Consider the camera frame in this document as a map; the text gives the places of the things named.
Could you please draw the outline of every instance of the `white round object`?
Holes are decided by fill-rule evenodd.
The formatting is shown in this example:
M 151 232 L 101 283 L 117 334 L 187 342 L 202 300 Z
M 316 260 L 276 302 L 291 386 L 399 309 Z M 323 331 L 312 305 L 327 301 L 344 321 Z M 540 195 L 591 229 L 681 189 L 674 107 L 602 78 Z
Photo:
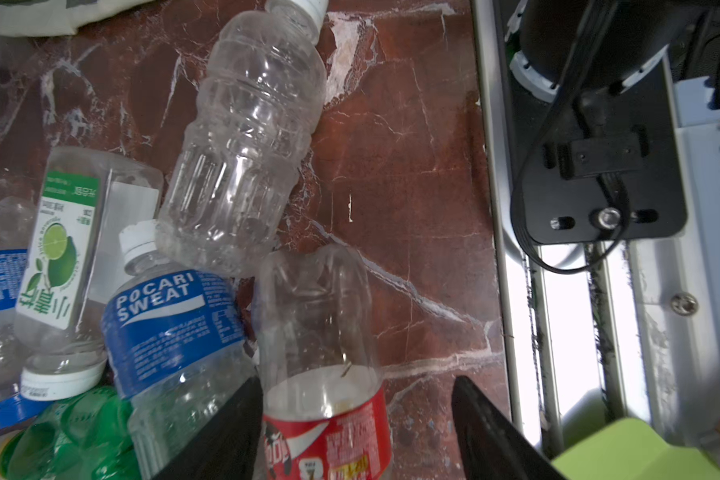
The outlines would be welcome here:
M 126 265 L 138 256 L 157 250 L 155 245 L 156 228 L 157 220 L 142 220 L 138 224 L 123 228 L 123 231 L 120 232 L 120 249 Z
M 315 23 L 317 31 L 322 28 L 322 20 L 326 17 L 328 11 L 328 0 L 291 0 L 303 8 L 309 14 L 309 17 Z
M 21 372 L 21 396 L 29 400 L 61 400 L 94 388 L 104 373 L 106 360 L 85 370 L 71 373 L 37 373 L 24 368 Z

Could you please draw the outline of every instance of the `crushed green bottle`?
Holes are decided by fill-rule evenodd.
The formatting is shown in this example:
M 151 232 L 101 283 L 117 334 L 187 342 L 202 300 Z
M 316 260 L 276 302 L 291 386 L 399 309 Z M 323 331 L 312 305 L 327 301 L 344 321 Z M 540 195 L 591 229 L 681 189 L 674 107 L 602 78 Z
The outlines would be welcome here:
M 140 480 L 129 402 L 110 386 L 48 407 L 22 435 L 8 480 Z

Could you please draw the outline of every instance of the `clear plastic bottle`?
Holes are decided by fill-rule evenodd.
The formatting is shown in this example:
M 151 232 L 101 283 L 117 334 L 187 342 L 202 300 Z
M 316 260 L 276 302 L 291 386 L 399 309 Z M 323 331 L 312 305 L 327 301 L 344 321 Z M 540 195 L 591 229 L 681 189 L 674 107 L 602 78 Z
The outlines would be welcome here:
M 8 197 L 0 201 L 0 429 L 33 417 L 48 406 L 19 396 L 19 373 L 29 349 L 14 335 L 14 316 L 34 206 Z
M 272 251 L 326 91 L 315 50 L 328 0 L 268 0 L 224 27 L 160 210 L 157 247 L 221 276 Z
M 389 478 L 383 373 L 356 253 L 332 244 L 269 254 L 254 300 L 270 476 Z
M 157 474 L 256 374 L 243 351 L 229 285 L 157 251 L 155 221 L 120 235 L 134 278 L 107 304 L 101 329 L 144 480 Z
M 158 169 L 119 155 L 50 152 L 14 322 L 34 353 L 21 374 L 23 396 L 56 400 L 98 383 L 106 364 L 99 321 L 128 278 L 117 234 L 154 217 L 162 187 Z

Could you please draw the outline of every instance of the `marble surface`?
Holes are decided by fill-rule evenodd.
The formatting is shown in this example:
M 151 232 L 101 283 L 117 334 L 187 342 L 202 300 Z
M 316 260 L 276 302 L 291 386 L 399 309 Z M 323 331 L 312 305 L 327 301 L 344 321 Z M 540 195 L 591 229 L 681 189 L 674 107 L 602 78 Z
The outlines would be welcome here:
M 72 38 L 0 39 L 0 198 L 37 200 L 55 145 L 170 178 L 221 27 L 260 2 L 166 0 Z M 328 92 L 282 248 L 354 246 L 368 268 L 396 478 L 460 478 L 451 388 L 504 411 L 498 283 L 468 0 L 331 0 Z M 240 303 L 250 302 L 242 282 Z

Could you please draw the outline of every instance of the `screw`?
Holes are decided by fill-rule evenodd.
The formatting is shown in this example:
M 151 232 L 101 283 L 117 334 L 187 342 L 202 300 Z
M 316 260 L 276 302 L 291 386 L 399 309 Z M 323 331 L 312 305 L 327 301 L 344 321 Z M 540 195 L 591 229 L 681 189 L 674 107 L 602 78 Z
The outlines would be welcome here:
M 672 312 L 680 316 L 691 316 L 699 311 L 699 301 L 690 293 L 676 293 L 670 300 Z
M 612 206 L 603 208 L 595 216 L 595 226 L 601 230 L 614 230 L 620 223 L 621 212 Z

